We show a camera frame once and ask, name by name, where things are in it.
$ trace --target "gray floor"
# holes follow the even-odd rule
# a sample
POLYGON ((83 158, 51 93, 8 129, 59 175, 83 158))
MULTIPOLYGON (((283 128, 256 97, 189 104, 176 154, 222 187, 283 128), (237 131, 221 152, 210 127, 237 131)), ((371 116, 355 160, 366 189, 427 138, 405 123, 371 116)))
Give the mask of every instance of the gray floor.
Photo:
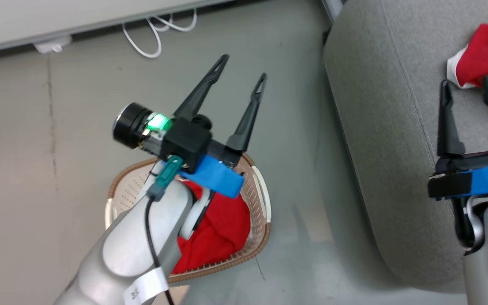
MULTIPOLYGON (((111 138, 130 102, 170 114, 215 60, 231 54, 202 108, 224 141, 261 72, 269 82, 250 143, 272 200, 256 260, 190 285, 186 305, 466 304, 397 284, 361 207, 322 64, 321 5, 266 0, 200 16, 140 57, 122 33, 60 54, 0 56, 0 304, 50 304, 103 231, 108 187, 148 158, 111 138)), ((131 31, 153 46, 146 28, 131 31)))

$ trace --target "gray sofa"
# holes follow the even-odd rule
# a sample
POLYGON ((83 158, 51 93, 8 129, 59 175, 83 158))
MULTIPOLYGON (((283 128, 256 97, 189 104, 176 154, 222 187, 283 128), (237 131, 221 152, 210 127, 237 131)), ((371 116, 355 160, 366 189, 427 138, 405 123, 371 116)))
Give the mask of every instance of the gray sofa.
MULTIPOLYGON (((451 205, 428 199, 426 185, 446 61, 480 23, 488 23, 488 0, 349 0, 325 46, 376 243, 395 276, 421 289, 463 291, 451 205)), ((455 90, 454 99, 467 152, 488 150, 479 91, 455 90)))

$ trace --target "basket rim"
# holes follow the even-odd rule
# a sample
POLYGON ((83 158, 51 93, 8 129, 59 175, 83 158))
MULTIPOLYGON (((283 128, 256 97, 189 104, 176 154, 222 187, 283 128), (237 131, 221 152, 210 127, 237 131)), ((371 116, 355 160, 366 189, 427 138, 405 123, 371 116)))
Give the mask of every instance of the basket rim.
MULTIPOLYGON (((250 166, 255 166, 255 163, 250 158, 250 156, 248 156, 247 154, 242 154, 242 158, 250 166)), ((132 164, 131 166, 128 166, 127 168, 122 170, 116 176, 116 178, 114 178, 114 180, 110 186, 110 189, 108 190, 108 199, 109 200, 114 199, 114 194, 116 193, 116 187, 118 186, 120 181, 122 181, 124 176, 126 176, 130 172, 133 172, 136 169, 154 164, 157 161, 157 159, 158 158, 147 159, 147 160, 138 162, 136 164, 132 164)), ((235 259, 234 261, 225 262, 225 263, 222 263, 220 265, 209 266, 209 267, 206 267, 205 269, 201 269, 201 270, 196 269, 195 271, 191 270, 189 272, 182 273, 182 274, 171 274, 167 281, 168 281, 168 283, 177 283, 177 282, 182 282, 184 280, 193 280, 193 279, 200 278, 203 276, 207 276, 207 275, 210 275, 210 274, 213 274, 216 272, 220 272, 222 270, 225 270, 225 269, 231 268, 233 266, 247 262, 250 259, 256 257, 263 250, 263 248, 267 244, 267 241, 269 240, 270 235, 271 235, 271 223, 267 222, 265 224, 265 233, 263 234, 263 239, 261 240, 261 243, 259 243, 259 246, 254 251, 252 251, 251 253, 248 253, 242 257, 239 257, 239 258, 235 259)))

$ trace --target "basket handle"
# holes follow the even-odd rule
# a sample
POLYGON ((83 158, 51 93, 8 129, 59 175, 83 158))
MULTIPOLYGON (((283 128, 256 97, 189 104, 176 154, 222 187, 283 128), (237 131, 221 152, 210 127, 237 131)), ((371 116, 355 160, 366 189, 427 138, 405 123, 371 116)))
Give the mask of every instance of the basket handle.
POLYGON ((271 198, 269 197, 269 190, 267 190, 267 184, 265 183, 265 179, 261 172, 258 170, 256 166, 252 166, 253 169, 253 177, 255 180, 255 185, 257 190, 259 191, 259 201, 261 202, 261 206, 263 207, 263 211, 265 212, 265 218, 267 219, 267 223, 271 222, 271 198))
POLYGON ((116 207, 112 205, 112 198, 109 198, 105 204, 105 230, 114 222, 118 216, 117 212, 116 207))

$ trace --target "white label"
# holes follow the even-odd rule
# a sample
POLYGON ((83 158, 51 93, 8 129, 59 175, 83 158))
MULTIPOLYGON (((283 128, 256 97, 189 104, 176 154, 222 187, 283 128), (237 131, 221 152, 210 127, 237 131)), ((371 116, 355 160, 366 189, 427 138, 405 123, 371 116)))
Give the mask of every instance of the white label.
POLYGON ((161 267, 147 272, 137 278, 124 292, 125 305, 143 305, 152 303, 153 298, 163 291, 167 291, 169 285, 161 267))

